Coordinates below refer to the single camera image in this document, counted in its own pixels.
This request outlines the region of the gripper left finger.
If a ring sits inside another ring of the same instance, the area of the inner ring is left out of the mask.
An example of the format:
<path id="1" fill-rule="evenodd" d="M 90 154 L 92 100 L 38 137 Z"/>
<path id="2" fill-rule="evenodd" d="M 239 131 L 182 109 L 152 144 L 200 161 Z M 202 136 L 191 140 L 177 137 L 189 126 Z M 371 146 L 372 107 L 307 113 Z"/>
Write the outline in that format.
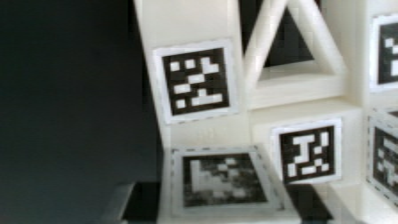
<path id="1" fill-rule="evenodd" d="M 156 224 L 158 201 L 158 182 L 120 184 L 102 212 L 102 224 Z"/>

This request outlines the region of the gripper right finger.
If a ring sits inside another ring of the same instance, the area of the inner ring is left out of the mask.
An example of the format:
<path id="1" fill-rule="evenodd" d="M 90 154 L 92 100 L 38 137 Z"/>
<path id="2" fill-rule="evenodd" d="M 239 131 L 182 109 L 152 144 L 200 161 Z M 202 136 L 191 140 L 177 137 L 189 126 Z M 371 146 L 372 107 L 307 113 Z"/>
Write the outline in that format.
<path id="1" fill-rule="evenodd" d="M 312 186 L 291 184 L 285 186 L 285 191 L 301 219 L 300 224 L 330 224 L 333 217 Z"/>

